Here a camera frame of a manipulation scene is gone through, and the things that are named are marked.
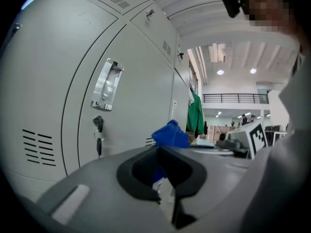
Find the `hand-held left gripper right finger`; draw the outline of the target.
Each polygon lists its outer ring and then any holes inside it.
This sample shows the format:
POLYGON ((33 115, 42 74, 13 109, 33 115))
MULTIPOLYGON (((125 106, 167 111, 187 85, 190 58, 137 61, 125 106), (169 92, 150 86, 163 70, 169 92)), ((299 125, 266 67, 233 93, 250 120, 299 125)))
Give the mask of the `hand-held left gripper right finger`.
POLYGON ((242 232, 250 198, 239 186, 249 160, 160 147, 159 162, 174 190, 171 221, 161 213, 159 232, 242 232))

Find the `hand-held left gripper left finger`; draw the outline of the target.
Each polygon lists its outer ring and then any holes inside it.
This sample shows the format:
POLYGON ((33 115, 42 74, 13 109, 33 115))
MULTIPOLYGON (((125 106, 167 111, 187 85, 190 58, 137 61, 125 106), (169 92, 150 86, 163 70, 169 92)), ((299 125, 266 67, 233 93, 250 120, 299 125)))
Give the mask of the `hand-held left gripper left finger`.
POLYGON ((90 191, 68 227, 82 233, 169 233, 171 224, 155 201, 138 200, 117 180, 117 169, 127 159, 149 150, 141 147, 96 159, 65 177, 38 200, 37 205, 52 214, 76 186, 90 191))

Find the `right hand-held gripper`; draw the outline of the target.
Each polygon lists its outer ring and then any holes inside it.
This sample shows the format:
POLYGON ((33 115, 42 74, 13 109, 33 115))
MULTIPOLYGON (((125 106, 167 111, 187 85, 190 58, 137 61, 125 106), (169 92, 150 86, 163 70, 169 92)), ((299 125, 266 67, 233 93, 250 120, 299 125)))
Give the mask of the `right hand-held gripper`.
MULTIPOLYGON (((196 139, 191 146, 198 148, 214 148, 215 144, 206 139, 196 139)), ((221 133, 216 146, 235 154, 254 159, 262 148, 268 147, 264 128, 260 121, 250 122, 228 133, 221 133)))

